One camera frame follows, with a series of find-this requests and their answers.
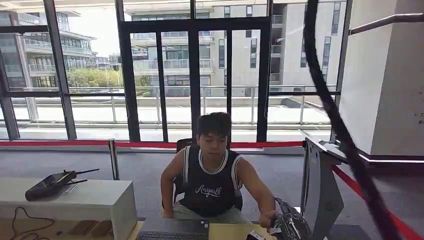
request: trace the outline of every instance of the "red barrier tape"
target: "red barrier tape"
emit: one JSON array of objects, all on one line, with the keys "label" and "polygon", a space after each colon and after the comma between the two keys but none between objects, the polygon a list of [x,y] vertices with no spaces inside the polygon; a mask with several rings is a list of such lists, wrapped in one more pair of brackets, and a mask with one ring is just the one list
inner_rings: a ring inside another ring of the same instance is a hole
[{"label": "red barrier tape", "polygon": [[[40,147],[40,146],[102,146],[108,145],[107,140],[73,140],[73,141],[0,141],[0,147]],[[163,148],[175,149],[177,144],[175,142],[159,142],[159,141],[142,141],[142,142],[128,142],[116,141],[116,147],[125,148]],[[301,141],[283,141],[283,142],[232,142],[231,148],[276,148],[276,147],[301,147]]]},{"label": "red barrier tape", "polygon": [[74,141],[0,141],[0,147],[40,147],[40,146],[101,146],[108,145],[106,140]]},{"label": "red barrier tape", "polygon": [[[361,187],[358,183],[350,178],[345,172],[340,168],[333,165],[332,170],[337,174],[355,193],[357,193],[362,199],[364,199],[364,194],[361,191]],[[406,223],[400,220],[396,215],[389,211],[390,217],[394,222],[397,230],[408,240],[424,240],[418,233],[416,233],[411,227]]]}]

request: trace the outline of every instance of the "gray metal kiosk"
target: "gray metal kiosk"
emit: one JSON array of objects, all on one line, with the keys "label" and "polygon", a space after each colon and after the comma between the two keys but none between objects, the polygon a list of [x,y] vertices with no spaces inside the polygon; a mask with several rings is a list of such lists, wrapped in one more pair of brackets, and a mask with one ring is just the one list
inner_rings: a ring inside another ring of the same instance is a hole
[{"label": "gray metal kiosk", "polygon": [[346,163],[346,157],[335,144],[301,132],[305,142],[300,214],[311,231],[310,240],[323,240],[344,208],[332,166]]}]

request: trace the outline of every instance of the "black office chair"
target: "black office chair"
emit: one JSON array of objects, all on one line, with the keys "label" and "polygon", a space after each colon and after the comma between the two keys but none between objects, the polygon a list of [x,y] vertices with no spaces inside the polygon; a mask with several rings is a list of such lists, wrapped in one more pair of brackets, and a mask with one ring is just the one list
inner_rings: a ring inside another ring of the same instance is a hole
[{"label": "black office chair", "polygon": [[[194,141],[192,138],[184,138],[184,139],[180,139],[176,142],[176,152],[178,153],[179,151],[181,151],[183,148],[187,147],[187,146],[191,146],[194,145]],[[175,185],[175,192],[173,194],[173,200],[172,202],[175,203],[177,196],[184,193],[184,180],[183,180],[183,176],[179,175],[177,177],[175,177],[173,179],[173,184]],[[243,208],[243,197],[240,195],[240,197],[237,197],[235,200],[235,205],[234,207],[239,209],[240,211]]]}]

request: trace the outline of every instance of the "white table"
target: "white table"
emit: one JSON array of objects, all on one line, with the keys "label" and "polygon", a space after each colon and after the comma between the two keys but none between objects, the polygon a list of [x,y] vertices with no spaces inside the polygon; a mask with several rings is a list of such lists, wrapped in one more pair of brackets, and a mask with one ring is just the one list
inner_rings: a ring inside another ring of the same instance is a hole
[{"label": "white table", "polygon": [[[132,181],[88,180],[79,183],[69,194],[27,201],[25,192],[41,180],[0,178],[0,218],[12,219],[16,207],[23,207],[31,217],[71,222],[111,221],[115,240],[127,239],[137,224]],[[23,211],[16,218],[27,219]],[[70,225],[64,231],[70,231],[74,226]]]}]

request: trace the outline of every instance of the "laptop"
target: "laptop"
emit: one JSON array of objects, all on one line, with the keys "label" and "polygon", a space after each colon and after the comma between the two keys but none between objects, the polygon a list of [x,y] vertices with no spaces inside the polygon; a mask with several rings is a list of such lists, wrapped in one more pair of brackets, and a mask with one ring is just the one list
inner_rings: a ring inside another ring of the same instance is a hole
[{"label": "laptop", "polygon": [[136,240],[208,240],[208,237],[207,220],[148,218]]}]

